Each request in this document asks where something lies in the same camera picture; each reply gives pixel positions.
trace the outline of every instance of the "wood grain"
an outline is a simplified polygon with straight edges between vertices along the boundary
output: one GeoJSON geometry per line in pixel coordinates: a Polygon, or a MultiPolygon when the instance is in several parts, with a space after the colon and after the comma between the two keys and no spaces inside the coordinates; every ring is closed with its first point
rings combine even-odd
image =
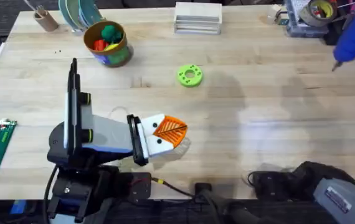
{"type": "MultiPolygon", "coordinates": [[[[234,198],[252,198],[242,182],[252,170],[297,167],[304,161],[342,168],[355,178],[355,61],[331,73],[332,47],[292,39],[264,23],[268,6],[223,8],[221,35],[173,33],[174,11],[113,9],[135,54],[121,68],[99,64],[82,37],[61,24],[46,33],[30,12],[17,18],[0,57],[0,118],[17,120],[0,169],[0,199],[42,198],[52,166],[48,137],[62,121],[72,57],[95,114],[114,118],[165,113],[189,126],[184,144],[145,167],[182,189],[197,181],[234,198]],[[181,65],[204,72],[196,88],[175,79],[181,65]]],[[[152,198],[181,198],[153,185],[152,198]]]]}

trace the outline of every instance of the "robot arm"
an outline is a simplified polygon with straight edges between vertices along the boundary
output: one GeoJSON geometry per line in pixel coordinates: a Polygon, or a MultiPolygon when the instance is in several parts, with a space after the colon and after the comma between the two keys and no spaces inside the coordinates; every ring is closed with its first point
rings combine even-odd
{"type": "Polygon", "coordinates": [[[75,222],[80,223],[98,212],[105,199],[148,198],[150,173],[121,173],[117,167],[103,164],[132,156],[136,164],[144,166],[150,157],[172,151],[187,133],[185,123],[163,114],[142,120],[131,114],[127,123],[93,115],[91,102],[91,94],[80,91],[80,75],[74,58],[65,97],[64,122],[49,137],[47,159],[59,170],[47,208],[51,218],[65,214],[74,216],[75,222]],[[138,175],[147,181],[132,186],[138,175]],[[144,189],[142,194],[138,193],[140,188],[144,189]]]}

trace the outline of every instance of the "black cable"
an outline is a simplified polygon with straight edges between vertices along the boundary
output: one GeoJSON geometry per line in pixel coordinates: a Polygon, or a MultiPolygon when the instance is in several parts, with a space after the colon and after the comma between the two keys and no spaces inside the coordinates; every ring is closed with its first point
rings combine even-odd
{"type": "Polygon", "coordinates": [[[222,221],[219,218],[219,214],[217,212],[215,204],[212,202],[212,199],[207,195],[207,192],[202,191],[199,195],[203,196],[204,199],[208,202],[209,206],[211,207],[211,214],[214,217],[215,224],[221,224],[222,221]]]}
{"type": "Polygon", "coordinates": [[[155,177],[152,177],[151,180],[155,181],[155,182],[157,182],[159,184],[163,184],[163,185],[169,187],[170,189],[172,189],[172,190],[174,190],[176,192],[179,192],[180,194],[183,194],[183,195],[188,196],[190,198],[194,198],[193,194],[190,194],[190,193],[187,193],[187,192],[185,192],[183,190],[180,190],[180,189],[172,186],[170,183],[166,182],[165,180],[160,180],[159,178],[155,178],[155,177]]]}
{"type": "Polygon", "coordinates": [[[47,185],[46,185],[46,189],[45,189],[45,195],[44,195],[44,198],[43,198],[43,206],[42,206],[42,215],[43,215],[43,223],[44,224],[49,224],[50,223],[49,217],[47,216],[47,212],[46,212],[46,210],[47,210],[47,200],[49,198],[50,186],[52,185],[54,175],[57,172],[58,168],[59,167],[57,165],[54,166],[52,174],[49,177],[49,181],[47,181],[47,185]]]}

